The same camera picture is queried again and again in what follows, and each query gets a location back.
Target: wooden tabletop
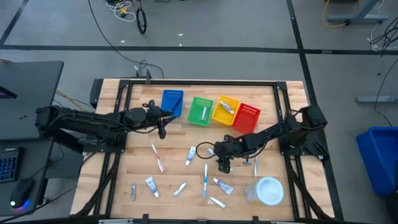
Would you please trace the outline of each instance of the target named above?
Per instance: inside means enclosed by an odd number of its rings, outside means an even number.
[[[118,79],[104,80],[99,97],[97,113],[113,112],[117,95]],[[298,110],[307,106],[307,98],[302,82],[287,82],[290,105]],[[222,141],[225,134],[239,136],[241,133],[230,126],[217,123],[211,119],[208,127],[201,127],[187,121],[189,109],[194,96],[217,102],[220,95],[227,95],[261,110],[255,132],[272,126],[277,122],[275,100],[269,86],[215,86],[215,85],[133,85],[130,108],[141,107],[141,104],[155,100],[161,105],[163,90],[183,90],[183,112],[166,127],[167,136],[160,140],[157,131],[150,134],[129,133],[126,150],[121,156],[116,190],[112,207],[112,218],[142,218],[148,213],[149,218],[166,219],[207,219],[207,220],[293,220],[289,186],[284,158],[280,155],[277,140],[270,141],[266,149],[258,156],[259,178],[271,176],[278,179],[284,188],[284,197],[275,207],[250,205],[244,198],[244,188],[256,181],[253,166],[243,165],[243,159],[231,161],[232,171],[224,174],[218,171],[216,159],[203,160],[195,156],[189,166],[185,165],[191,146],[199,142]],[[161,173],[150,148],[153,139],[166,171]],[[207,155],[206,149],[200,152]],[[93,195],[100,179],[103,154],[96,154],[81,170],[78,187],[71,213],[79,211]],[[204,166],[208,164],[208,193],[202,198]],[[308,191],[325,213],[334,217],[330,195],[326,184],[322,163],[313,156],[302,156],[303,171]],[[146,186],[145,180],[153,177],[159,191],[159,198]],[[226,195],[212,180],[214,177],[234,188],[231,195]],[[174,197],[173,192],[182,182],[187,186],[183,192]],[[137,184],[136,200],[131,200],[131,185]],[[101,213],[107,199],[105,190]],[[304,217],[301,194],[296,188],[300,216]],[[208,197],[214,196],[226,204],[222,209],[208,203]]]

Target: white cable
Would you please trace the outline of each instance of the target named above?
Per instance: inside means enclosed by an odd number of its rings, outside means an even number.
[[[123,19],[121,17],[119,17],[118,15],[116,15],[116,12],[120,12],[122,10],[122,8],[126,7],[129,8],[132,6],[132,3],[130,1],[124,1],[123,3],[117,3],[115,6],[111,6],[108,4],[108,2],[105,2],[106,6],[109,7],[109,9],[111,11],[113,11],[113,14],[116,18],[125,21],[125,22],[134,22],[136,20],[136,15],[133,12],[125,12],[125,14],[131,14],[134,16],[134,18],[132,20],[127,20],[127,19]]]
[[[379,9],[381,8],[381,6],[384,4],[384,0],[381,0],[381,4],[380,4],[380,6],[378,7],[378,9],[377,9],[377,15],[379,14]],[[372,32],[371,32],[371,41],[370,41],[370,43],[373,41],[373,32],[374,32],[374,30],[376,29],[376,27],[377,27],[377,25],[379,24],[379,22],[376,22],[376,24],[374,25],[374,27],[373,27],[373,29],[372,29]],[[372,45],[372,50],[373,51],[378,51],[378,50],[376,50],[375,48],[374,48],[374,45],[375,44],[371,44]],[[398,46],[397,47],[388,47],[387,49],[398,49]]]

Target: blue container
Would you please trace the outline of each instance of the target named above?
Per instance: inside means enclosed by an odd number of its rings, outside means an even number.
[[[162,110],[173,111],[174,117],[180,117],[182,114],[182,102],[184,91],[182,90],[164,90],[162,98]]]
[[[373,191],[385,196],[396,187],[398,127],[371,127],[356,137]]]

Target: green basket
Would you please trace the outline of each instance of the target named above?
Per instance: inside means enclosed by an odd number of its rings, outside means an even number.
[[[211,106],[213,106],[213,100],[207,100],[199,97],[194,97],[192,101],[191,110],[189,111],[188,121],[192,124],[200,126],[208,126],[211,117]],[[205,119],[202,120],[202,114],[204,107],[207,107]]]

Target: blue toothbrush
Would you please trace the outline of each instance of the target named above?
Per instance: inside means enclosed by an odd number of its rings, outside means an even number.
[[[207,194],[207,164],[205,165],[205,186],[203,188],[203,198],[206,198]]]

